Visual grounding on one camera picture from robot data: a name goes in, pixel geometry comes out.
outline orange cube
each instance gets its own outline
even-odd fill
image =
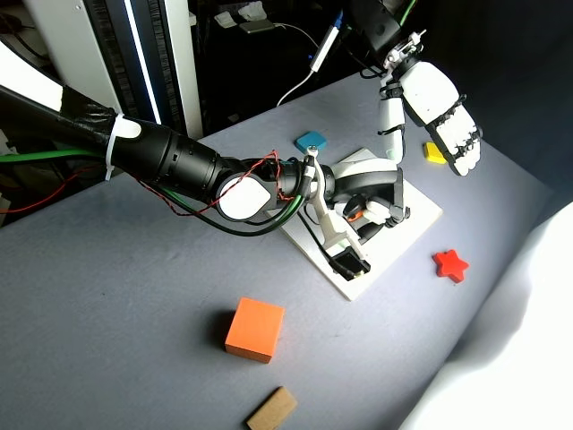
[[[275,353],[285,309],[241,297],[225,349],[239,357],[268,363]]]

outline white circular joint cover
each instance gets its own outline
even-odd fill
[[[241,182],[239,177],[234,177],[223,186],[221,194],[231,186],[233,189],[218,201],[219,208],[230,219],[248,219],[270,200],[270,193],[252,177],[245,177]]]

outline light strip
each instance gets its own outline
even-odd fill
[[[129,26],[132,29],[133,41],[135,42],[135,50],[137,51],[137,57],[139,57],[140,59],[140,66],[141,66],[141,72],[143,73],[143,80],[145,81],[145,87],[147,88],[147,93],[150,97],[153,116],[155,117],[155,122],[161,124],[161,117],[159,116],[158,104],[155,101],[155,94],[153,94],[153,87],[151,87],[150,74],[147,70],[147,63],[145,62],[143,49],[141,48],[140,33],[137,31],[137,25],[135,24],[135,16],[133,15],[132,2],[131,0],[124,0],[124,3],[125,3],[125,10],[127,11],[127,19],[129,20]]]

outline red star-shaped block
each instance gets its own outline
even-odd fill
[[[469,267],[469,264],[461,260],[455,250],[437,253],[432,258],[438,264],[438,276],[448,276],[454,282],[464,280],[464,270]]]

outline table surface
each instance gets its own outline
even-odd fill
[[[376,153],[378,83],[351,76],[211,135],[225,156],[322,163]],[[0,230],[0,427],[244,428],[278,386],[287,429],[393,428],[455,346],[534,225],[550,191],[485,144],[478,169],[427,163],[408,123],[406,179],[444,210],[354,302],[281,232],[243,238],[178,218],[121,175]],[[470,264],[455,285],[432,254]],[[241,296],[286,308],[269,365],[226,354]]]

